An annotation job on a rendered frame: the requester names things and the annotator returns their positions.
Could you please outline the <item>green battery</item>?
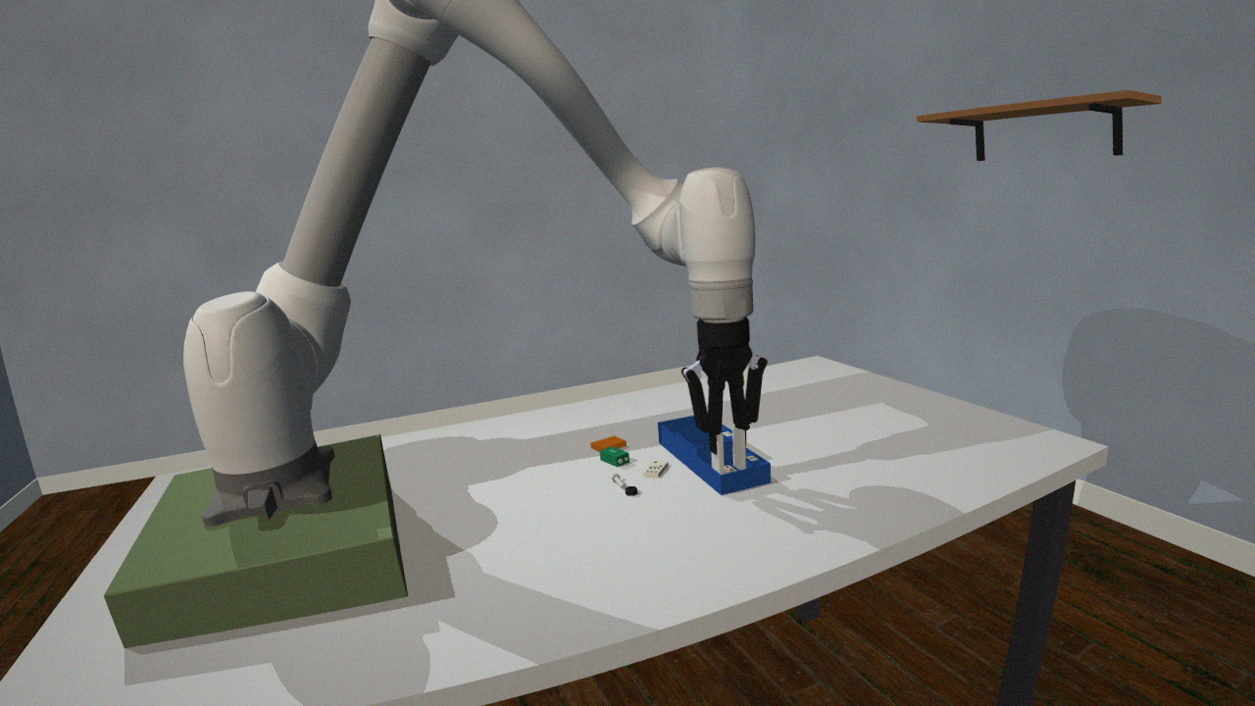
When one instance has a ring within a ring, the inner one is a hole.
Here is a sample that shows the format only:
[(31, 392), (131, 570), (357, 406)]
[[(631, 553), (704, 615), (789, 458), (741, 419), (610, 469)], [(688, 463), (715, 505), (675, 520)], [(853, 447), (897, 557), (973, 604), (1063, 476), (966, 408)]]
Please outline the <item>green battery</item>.
[(622, 451), (622, 448), (609, 446), (600, 450), (600, 460), (619, 468), (630, 461), (630, 455), (628, 455), (628, 451)]

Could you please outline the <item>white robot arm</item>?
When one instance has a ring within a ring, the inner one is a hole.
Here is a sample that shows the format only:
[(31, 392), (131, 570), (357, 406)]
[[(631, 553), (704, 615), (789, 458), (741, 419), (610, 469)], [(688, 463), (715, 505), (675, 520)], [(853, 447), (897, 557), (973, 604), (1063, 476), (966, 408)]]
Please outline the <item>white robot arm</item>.
[(707, 167), (684, 183), (650, 173), (520, 0), (376, 0), (371, 44), (285, 261), (264, 272), (256, 293), (206, 301), (184, 331), (184, 384), (215, 469), (203, 525), (260, 524), (333, 499), (333, 446), (318, 446), (310, 411), (341, 349), (351, 305), (343, 277), (427, 68), (458, 35), (536, 92), (622, 193), (645, 245), (686, 267), (694, 319), (725, 325), (753, 313), (756, 224), (740, 173)]

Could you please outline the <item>blue rack of bins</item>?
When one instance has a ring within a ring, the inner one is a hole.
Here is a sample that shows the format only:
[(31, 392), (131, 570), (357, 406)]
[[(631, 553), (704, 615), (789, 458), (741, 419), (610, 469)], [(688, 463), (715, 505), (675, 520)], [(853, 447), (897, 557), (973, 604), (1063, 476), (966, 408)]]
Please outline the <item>blue rack of bins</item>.
[(660, 445), (722, 495), (771, 483), (771, 461), (750, 451), (750, 448), (747, 448), (748, 469), (739, 470), (733, 465), (733, 430), (725, 425), (722, 425), (722, 434), (725, 435), (725, 466), (730, 465), (735, 472), (724, 475), (712, 468), (709, 431), (697, 429), (694, 416), (658, 423), (658, 431)]

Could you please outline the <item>orange flat square pad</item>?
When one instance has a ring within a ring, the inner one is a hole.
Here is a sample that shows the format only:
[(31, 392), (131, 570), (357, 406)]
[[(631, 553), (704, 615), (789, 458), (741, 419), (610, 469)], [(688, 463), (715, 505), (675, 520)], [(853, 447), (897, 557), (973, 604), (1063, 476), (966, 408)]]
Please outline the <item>orange flat square pad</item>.
[(590, 445), (591, 448), (594, 448), (594, 450), (599, 451), (602, 450), (602, 448), (607, 446), (616, 446), (616, 448), (628, 446), (628, 440), (617, 436), (607, 436), (604, 439), (599, 439), (599, 441), (591, 441)]

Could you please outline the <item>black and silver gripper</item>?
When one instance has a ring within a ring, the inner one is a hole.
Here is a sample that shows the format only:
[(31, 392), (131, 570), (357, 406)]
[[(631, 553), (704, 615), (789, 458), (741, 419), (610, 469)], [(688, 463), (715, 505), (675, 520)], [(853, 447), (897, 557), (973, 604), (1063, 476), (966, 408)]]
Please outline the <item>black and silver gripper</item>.
[[(709, 431), (712, 468), (725, 474), (725, 439), (722, 435), (723, 398), (725, 381), (729, 387), (733, 411), (733, 465), (747, 469), (747, 431), (758, 421), (762, 377), (767, 359), (753, 356), (749, 344), (749, 319), (725, 325), (704, 324), (698, 319), (697, 336), (699, 352), (697, 362), (681, 367), (689, 389), (697, 428)], [(747, 344), (747, 345), (745, 345)], [(748, 365), (749, 362), (749, 365)], [(748, 365), (747, 394), (744, 398), (743, 372)], [(708, 376), (707, 403), (702, 387), (702, 370)], [(712, 380), (710, 380), (712, 379)]]

